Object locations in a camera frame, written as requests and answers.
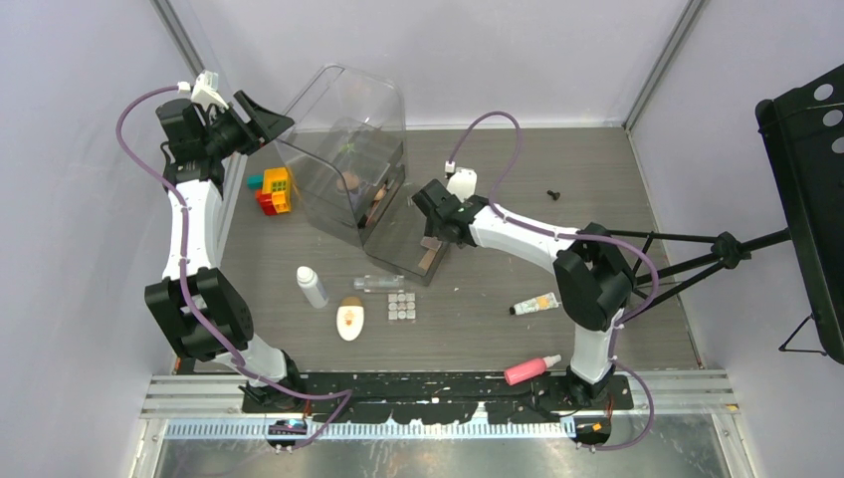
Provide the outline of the eyeshadow palette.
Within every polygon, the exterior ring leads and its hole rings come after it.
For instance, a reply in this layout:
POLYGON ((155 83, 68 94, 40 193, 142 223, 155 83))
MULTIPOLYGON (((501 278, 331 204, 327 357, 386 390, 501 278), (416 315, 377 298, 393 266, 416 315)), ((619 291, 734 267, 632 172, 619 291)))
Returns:
POLYGON ((420 241, 420 246, 425 252, 418 263, 418 268, 424 273, 427 273, 442 247, 442 242, 435 237, 423 237, 420 241))

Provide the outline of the clear acrylic drawer organizer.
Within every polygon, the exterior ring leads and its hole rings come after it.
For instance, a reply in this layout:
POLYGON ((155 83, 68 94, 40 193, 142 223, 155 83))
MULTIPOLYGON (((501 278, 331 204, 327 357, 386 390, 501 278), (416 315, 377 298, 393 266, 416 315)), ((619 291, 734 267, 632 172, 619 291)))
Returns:
POLYGON ((402 92, 384 78, 329 64, 315 73, 285 114, 296 124, 275 146, 298 205, 314 227, 363 247, 405 180, 402 92), (335 188, 345 171, 361 179, 356 194, 335 188), (387 193, 375 201, 382 187, 387 193))

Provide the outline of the pink round powder puff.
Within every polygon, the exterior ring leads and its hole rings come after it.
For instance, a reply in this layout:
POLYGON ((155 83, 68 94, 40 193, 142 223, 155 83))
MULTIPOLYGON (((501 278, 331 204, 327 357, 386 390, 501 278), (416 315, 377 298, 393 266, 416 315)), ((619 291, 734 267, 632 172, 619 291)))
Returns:
POLYGON ((340 193, 356 194, 361 186, 361 179, 353 172, 345 171, 335 182, 335 188, 340 193))

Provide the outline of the grey square sample palette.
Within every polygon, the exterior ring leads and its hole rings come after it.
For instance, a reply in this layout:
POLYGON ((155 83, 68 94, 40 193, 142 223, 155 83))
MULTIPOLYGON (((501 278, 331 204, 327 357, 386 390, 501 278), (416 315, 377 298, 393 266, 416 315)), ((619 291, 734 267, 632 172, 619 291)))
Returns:
POLYGON ((417 316, 416 294, 397 292, 387 295, 387 320, 390 322, 415 321, 417 316))

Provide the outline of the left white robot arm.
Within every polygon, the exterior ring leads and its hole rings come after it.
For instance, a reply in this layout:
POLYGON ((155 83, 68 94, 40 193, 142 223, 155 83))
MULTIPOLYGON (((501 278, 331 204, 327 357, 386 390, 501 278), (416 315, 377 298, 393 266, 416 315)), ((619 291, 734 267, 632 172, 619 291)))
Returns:
POLYGON ((282 412, 306 396, 295 362, 255 332, 242 296, 220 269, 216 232, 222 218, 225 167, 234 153, 250 155, 294 125, 242 91, 237 109, 168 101, 156 110, 165 133, 159 179, 172 210, 169 256, 144 302, 181 359, 215 361, 247 378, 242 391, 282 412))

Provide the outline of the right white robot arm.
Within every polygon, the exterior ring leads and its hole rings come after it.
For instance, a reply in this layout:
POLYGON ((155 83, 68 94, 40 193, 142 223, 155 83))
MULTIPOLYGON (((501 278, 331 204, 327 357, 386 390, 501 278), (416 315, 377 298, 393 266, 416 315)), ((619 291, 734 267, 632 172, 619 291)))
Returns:
POLYGON ((561 305, 575 324, 565 371, 569 398, 586 409, 602 401, 616 370, 611 350, 615 330, 634 286, 622 242, 596 223, 583 230, 551 226, 480 195, 461 199, 438 179, 423 186, 412 201, 425 218, 426 236, 507 253, 554 277, 561 305))

